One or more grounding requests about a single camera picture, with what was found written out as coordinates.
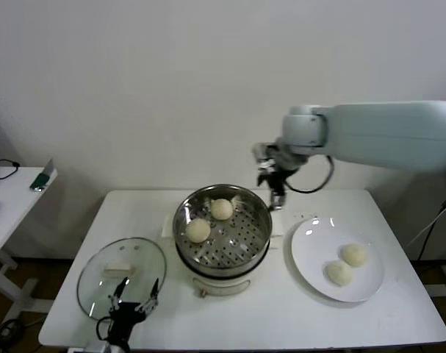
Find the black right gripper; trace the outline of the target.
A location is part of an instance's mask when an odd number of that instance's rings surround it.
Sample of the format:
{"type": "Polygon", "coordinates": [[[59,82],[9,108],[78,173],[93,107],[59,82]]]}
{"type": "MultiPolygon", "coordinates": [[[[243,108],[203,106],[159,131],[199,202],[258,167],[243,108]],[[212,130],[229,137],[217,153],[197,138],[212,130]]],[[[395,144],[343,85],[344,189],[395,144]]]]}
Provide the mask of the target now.
{"type": "Polygon", "coordinates": [[[284,183],[292,175],[292,170],[279,167],[271,161],[261,163],[261,173],[257,176],[257,186],[267,184],[270,189],[270,210],[281,210],[286,203],[284,183]]]}

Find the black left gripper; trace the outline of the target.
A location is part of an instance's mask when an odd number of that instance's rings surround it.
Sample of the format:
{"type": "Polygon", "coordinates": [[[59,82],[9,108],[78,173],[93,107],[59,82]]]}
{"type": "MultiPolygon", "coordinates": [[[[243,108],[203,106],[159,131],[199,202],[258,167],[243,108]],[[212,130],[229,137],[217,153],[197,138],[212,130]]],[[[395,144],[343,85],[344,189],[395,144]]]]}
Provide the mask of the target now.
{"type": "Polygon", "coordinates": [[[143,304],[121,301],[121,296],[128,284],[129,278],[124,277],[115,288],[113,294],[108,296],[110,300],[109,317],[111,324],[108,329],[107,342],[112,345],[127,345],[134,326],[146,319],[144,312],[153,312],[158,305],[158,278],[154,282],[149,299],[143,304]]]}

